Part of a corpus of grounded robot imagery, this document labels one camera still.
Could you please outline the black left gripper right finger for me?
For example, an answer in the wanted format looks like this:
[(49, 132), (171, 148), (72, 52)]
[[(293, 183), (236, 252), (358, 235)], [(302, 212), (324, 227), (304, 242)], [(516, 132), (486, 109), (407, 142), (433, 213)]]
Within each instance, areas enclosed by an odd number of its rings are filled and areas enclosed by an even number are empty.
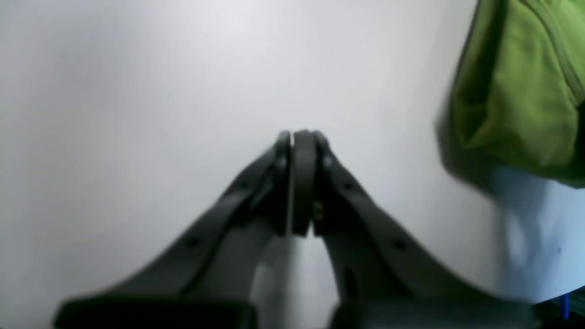
[(380, 208), (323, 133), (294, 133), (293, 233), (324, 242), (339, 294), (331, 329), (529, 329), (527, 302), (454, 275)]

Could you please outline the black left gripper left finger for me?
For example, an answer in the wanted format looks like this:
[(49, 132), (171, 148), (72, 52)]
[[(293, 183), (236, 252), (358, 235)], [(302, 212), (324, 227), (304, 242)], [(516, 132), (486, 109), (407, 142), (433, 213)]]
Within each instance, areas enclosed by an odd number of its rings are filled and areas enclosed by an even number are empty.
[(291, 135), (245, 167), (209, 210), (148, 266), (65, 302), (57, 329), (256, 329), (249, 300), (272, 238), (287, 231)]

